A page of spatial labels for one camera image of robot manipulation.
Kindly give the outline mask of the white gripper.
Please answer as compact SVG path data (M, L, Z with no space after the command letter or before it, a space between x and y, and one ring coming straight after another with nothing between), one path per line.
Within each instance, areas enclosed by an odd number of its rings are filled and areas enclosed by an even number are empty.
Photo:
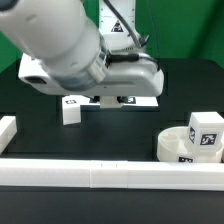
M112 63L104 80L87 90L68 90L41 68L38 60L22 56L18 78L48 95L157 97L163 91L164 73L145 54L137 62Z

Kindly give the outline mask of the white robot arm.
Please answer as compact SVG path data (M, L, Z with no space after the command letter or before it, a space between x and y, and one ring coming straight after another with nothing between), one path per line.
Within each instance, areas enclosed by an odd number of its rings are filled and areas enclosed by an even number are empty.
M0 0L0 32L23 52L19 78L50 95L162 93L164 74L135 29L136 0L98 0L99 22L84 0Z

